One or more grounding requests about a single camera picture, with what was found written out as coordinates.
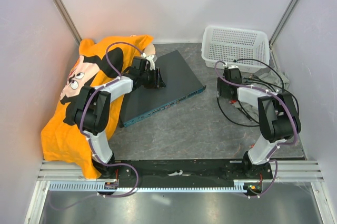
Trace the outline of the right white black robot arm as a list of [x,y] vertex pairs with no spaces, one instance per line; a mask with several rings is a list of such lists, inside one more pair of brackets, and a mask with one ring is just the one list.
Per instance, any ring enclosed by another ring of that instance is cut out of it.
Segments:
[[260,173],[260,166],[269,162],[273,153],[282,145],[294,145],[299,139],[301,123],[290,93],[275,93],[254,85],[243,85],[227,80],[218,69],[219,79],[232,87],[237,100],[258,110],[260,137],[247,152],[247,162],[241,165],[246,178]]

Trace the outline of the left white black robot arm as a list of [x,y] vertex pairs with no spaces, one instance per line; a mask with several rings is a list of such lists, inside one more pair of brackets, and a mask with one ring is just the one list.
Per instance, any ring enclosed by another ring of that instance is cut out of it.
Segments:
[[132,64],[116,79],[96,87],[82,87],[75,108],[73,121],[80,133],[86,137],[93,159],[98,162],[97,172],[103,178],[115,174],[115,164],[110,162],[112,150],[108,149],[105,129],[110,117],[113,101],[139,87],[160,89],[165,87],[160,68],[155,66],[156,55],[134,57]]

